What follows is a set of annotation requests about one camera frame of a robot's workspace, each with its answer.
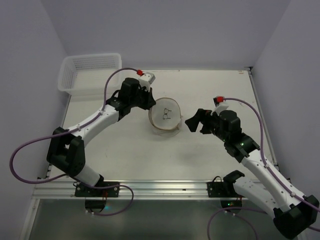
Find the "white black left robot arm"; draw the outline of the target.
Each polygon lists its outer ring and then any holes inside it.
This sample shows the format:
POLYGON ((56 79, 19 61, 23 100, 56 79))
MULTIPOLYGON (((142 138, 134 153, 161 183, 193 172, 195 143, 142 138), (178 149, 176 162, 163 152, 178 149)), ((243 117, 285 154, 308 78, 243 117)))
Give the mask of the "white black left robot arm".
POLYGON ((99 188, 104 178, 86 164, 87 144, 107 127, 119 122, 132 108, 149 110, 156 104, 151 84, 155 80, 152 73, 144 73, 139 78, 127 77, 110 98, 105 98, 102 106, 91 116, 64 129, 54 130, 50 141, 47 161, 66 175, 99 188))

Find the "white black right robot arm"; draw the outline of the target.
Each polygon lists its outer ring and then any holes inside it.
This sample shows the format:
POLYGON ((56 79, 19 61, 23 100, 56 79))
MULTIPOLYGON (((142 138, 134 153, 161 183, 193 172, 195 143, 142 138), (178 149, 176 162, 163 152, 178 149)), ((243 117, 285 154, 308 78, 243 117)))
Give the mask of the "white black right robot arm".
POLYGON ((319 200, 294 187, 265 158, 260 146, 242 131, 236 112, 216 113, 200 108, 185 124, 191 132, 202 124, 202 134, 212 134, 223 141, 226 152, 257 177, 262 187, 251 183, 239 171, 228 175, 234 191, 265 211, 285 238, 292 240, 315 223, 319 200))

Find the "white mesh laundry bag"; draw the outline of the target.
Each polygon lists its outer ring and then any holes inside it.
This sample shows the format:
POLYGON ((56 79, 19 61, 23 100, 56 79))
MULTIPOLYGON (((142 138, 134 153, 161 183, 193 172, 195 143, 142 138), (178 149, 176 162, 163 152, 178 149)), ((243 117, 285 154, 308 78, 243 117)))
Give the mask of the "white mesh laundry bag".
POLYGON ((181 131, 183 116, 175 99, 161 97, 148 111, 148 119, 155 135, 171 138, 181 131))

